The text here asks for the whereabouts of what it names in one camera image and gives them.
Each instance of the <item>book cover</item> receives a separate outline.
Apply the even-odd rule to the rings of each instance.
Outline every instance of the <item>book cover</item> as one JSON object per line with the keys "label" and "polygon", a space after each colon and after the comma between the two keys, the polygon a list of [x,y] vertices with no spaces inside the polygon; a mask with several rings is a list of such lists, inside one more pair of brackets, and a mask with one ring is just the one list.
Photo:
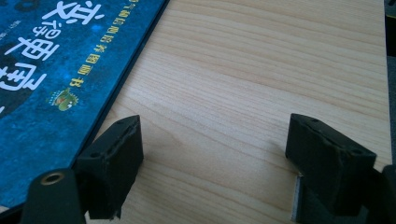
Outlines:
{"label": "book cover", "polygon": [[166,0],[0,0],[0,205],[70,167],[166,7]]}

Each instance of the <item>wooden table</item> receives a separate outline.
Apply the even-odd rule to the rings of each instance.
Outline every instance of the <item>wooden table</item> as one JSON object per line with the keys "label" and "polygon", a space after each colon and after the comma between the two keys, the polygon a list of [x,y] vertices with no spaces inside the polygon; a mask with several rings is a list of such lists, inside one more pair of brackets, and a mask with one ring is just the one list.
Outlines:
{"label": "wooden table", "polygon": [[291,223],[290,113],[390,163],[383,2],[171,0],[101,130],[142,119],[112,223]]}

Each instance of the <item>light wood surface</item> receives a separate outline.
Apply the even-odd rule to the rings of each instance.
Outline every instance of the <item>light wood surface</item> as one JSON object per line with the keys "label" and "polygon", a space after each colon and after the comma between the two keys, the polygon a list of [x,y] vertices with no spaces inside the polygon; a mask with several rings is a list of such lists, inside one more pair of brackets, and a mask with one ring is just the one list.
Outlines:
{"label": "light wood surface", "polygon": [[142,119],[111,223],[291,223],[290,113],[390,163],[382,1],[171,0],[101,130]]}

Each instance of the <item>hole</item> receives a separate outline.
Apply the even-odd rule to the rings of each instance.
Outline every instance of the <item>hole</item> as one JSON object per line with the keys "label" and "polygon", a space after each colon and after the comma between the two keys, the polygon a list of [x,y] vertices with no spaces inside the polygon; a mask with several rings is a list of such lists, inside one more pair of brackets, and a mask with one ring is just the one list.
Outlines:
{"label": "hole", "polygon": [[358,150],[358,149],[353,149],[352,152],[355,153],[355,154],[359,154],[359,155],[363,154],[363,152]]}
{"label": "hole", "polygon": [[53,185],[53,184],[56,184],[59,181],[61,181],[63,178],[64,178],[63,173],[60,173],[60,172],[52,173],[52,174],[44,176],[41,179],[41,184],[44,186]]}
{"label": "hole", "polygon": [[98,157],[100,157],[100,153],[99,153],[99,152],[93,152],[93,153],[91,154],[91,157],[92,157],[92,158],[98,158]]}

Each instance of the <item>blue book cover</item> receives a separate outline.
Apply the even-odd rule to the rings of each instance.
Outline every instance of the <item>blue book cover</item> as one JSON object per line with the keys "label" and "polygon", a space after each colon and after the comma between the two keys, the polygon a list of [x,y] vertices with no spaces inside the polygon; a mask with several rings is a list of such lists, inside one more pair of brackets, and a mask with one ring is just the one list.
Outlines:
{"label": "blue book cover", "polygon": [[0,205],[70,167],[167,0],[0,0]]}

